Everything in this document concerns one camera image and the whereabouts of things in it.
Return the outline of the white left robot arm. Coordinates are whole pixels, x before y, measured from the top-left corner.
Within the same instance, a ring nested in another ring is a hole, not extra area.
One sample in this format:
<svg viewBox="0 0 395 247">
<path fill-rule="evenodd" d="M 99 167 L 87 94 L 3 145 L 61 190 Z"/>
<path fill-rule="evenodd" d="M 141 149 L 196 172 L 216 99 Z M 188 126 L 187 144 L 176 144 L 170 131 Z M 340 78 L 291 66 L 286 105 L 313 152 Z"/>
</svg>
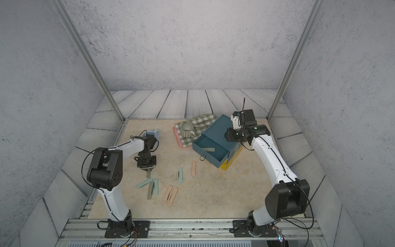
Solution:
<svg viewBox="0 0 395 247">
<path fill-rule="evenodd" d="M 130 156 L 139 169 L 149 172 L 156 166 L 156 156 L 152 152 L 159 141 L 153 134 L 132 136 L 129 141 L 114 147 L 99 147 L 93 151 L 86 179 L 102 195 L 109 212 L 109 228 L 126 232 L 133 231 L 131 211 L 125 204 L 119 184 L 123 176 L 123 162 Z"/>
</svg>

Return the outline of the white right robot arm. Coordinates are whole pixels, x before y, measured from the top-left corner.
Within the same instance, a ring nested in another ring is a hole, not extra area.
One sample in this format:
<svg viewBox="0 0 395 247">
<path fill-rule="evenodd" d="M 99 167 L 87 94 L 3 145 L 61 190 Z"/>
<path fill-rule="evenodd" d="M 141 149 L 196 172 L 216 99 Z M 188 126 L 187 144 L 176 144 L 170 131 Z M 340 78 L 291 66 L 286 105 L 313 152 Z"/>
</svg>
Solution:
<svg viewBox="0 0 395 247">
<path fill-rule="evenodd" d="M 271 180 L 272 189 L 265 198 L 264 206 L 251 211 L 247 218 L 251 235 L 259 236 L 275 221 L 305 212 L 309 204 L 310 185 L 289 168 L 265 125 L 237 130 L 228 128 L 225 138 L 228 142 L 248 142 L 260 157 Z"/>
</svg>

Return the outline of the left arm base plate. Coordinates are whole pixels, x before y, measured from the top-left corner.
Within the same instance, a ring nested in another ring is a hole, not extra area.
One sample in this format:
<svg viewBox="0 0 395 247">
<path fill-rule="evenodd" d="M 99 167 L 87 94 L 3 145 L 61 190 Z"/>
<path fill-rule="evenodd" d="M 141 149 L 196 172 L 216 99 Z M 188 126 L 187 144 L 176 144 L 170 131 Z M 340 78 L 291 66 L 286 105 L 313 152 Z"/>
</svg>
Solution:
<svg viewBox="0 0 395 247">
<path fill-rule="evenodd" d="M 108 219 L 105 238 L 147 238 L 150 223 L 146 220 L 118 222 Z"/>
</svg>

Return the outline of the teal pull-out drawer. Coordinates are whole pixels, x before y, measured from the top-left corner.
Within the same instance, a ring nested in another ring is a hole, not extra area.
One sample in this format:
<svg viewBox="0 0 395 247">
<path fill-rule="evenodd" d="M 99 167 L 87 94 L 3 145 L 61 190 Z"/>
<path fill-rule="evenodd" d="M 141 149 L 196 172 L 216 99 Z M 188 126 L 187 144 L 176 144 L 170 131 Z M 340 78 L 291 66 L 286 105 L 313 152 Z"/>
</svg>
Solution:
<svg viewBox="0 0 395 247">
<path fill-rule="evenodd" d="M 192 143 L 192 149 L 200 155 L 200 160 L 206 160 L 220 168 L 227 163 L 229 150 L 205 135 L 201 135 Z"/>
</svg>

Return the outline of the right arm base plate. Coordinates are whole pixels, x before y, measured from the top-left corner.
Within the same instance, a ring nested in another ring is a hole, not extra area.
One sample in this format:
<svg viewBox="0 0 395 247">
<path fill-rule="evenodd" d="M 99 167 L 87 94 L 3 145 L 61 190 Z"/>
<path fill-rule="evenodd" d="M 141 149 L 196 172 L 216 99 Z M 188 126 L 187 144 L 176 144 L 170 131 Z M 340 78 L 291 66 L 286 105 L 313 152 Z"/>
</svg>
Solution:
<svg viewBox="0 0 395 247">
<path fill-rule="evenodd" d="M 256 226 L 250 220 L 234 220 L 229 232 L 236 238 L 276 238 L 278 236 L 272 225 Z"/>
</svg>

